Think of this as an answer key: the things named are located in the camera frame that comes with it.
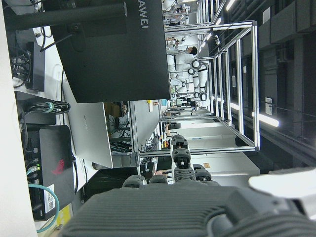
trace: blue cable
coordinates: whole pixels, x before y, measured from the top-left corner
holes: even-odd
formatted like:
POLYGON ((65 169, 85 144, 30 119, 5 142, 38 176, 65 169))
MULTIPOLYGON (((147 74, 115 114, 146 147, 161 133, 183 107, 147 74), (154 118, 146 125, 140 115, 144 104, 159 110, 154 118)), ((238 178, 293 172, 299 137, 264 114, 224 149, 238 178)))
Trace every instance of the blue cable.
POLYGON ((58 214, 59 214, 59 200, 58 200, 58 197, 56 196, 56 194, 52 190, 50 190, 49 188, 47 188, 47 187, 45 187, 43 185, 29 184, 29 188, 37 188, 37 189, 46 190, 50 194, 52 194, 52 196, 55 198, 55 201, 56 201, 56 214, 54 216, 54 219, 49 223, 48 226, 46 226, 46 227, 44 227, 42 229, 36 230, 37 233, 41 233, 41 232, 44 232, 44 231, 48 230, 55 223, 55 221, 57 220, 57 217, 58 217, 58 214))

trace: fluorescent light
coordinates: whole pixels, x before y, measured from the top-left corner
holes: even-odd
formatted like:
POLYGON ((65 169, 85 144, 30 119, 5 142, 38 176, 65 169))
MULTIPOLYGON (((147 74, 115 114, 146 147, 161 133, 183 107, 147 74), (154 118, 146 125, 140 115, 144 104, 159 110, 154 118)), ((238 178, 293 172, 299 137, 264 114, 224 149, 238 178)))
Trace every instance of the fluorescent light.
POLYGON ((279 121, 274 119, 274 118, 271 118, 271 117, 268 117, 268 116, 265 116, 265 115, 261 115, 259 114, 258 115, 258 118, 261 122, 265 122, 273 127, 278 127, 279 126, 279 121))
POLYGON ((219 25, 219 24, 221 23, 221 21, 222 21, 222 18, 221 18, 221 17, 218 18, 218 20, 216 21, 215 25, 216 25, 216 26, 219 25))
POLYGON ((218 102, 221 102, 221 98, 220 98, 220 97, 217 97, 217 101, 218 101, 218 102))
POLYGON ((234 110, 239 110, 239 105, 231 103, 231 108, 233 108, 234 110))
POLYGON ((212 36, 212 33, 209 33, 209 34, 207 35, 207 37, 206 37, 206 40, 209 40, 209 38, 211 38, 211 36, 212 36))
POLYGON ((235 2, 235 0, 230 0, 229 1, 229 3, 226 6, 226 11, 228 11, 231 8, 231 6, 233 5, 234 2, 235 2))

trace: computer monitor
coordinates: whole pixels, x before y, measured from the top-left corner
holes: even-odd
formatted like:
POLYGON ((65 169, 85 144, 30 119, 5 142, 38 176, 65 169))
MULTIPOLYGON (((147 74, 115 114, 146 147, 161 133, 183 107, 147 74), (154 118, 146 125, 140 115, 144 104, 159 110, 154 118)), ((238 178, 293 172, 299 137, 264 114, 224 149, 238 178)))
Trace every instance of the computer monitor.
MULTIPOLYGON (((45 1, 49 12, 117 0, 45 1)), ((125 0, 127 16, 51 26, 78 103, 170 97, 161 1, 125 0)))

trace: laptop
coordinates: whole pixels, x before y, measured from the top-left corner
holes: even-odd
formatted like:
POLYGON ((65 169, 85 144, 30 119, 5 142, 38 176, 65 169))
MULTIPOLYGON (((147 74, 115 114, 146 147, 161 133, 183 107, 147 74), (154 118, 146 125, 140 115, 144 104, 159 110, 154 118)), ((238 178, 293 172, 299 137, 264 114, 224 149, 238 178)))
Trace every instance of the laptop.
POLYGON ((107 168, 113 168, 103 103, 78 104, 69 83, 64 81, 65 101, 71 106, 68 118, 76 155, 107 168))

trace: barcode label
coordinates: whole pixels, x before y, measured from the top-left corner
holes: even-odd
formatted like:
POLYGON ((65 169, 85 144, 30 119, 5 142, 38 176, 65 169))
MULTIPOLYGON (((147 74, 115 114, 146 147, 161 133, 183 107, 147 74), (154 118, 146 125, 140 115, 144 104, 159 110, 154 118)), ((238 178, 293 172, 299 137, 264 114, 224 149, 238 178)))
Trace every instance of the barcode label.
MULTIPOLYGON (((47 188, 55 192, 53 184, 48 186, 47 188)), ((48 213, 50 210, 52 210, 56 206, 55 198, 49 192, 44 191, 44 200, 45 200, 45 213, 48 213)))

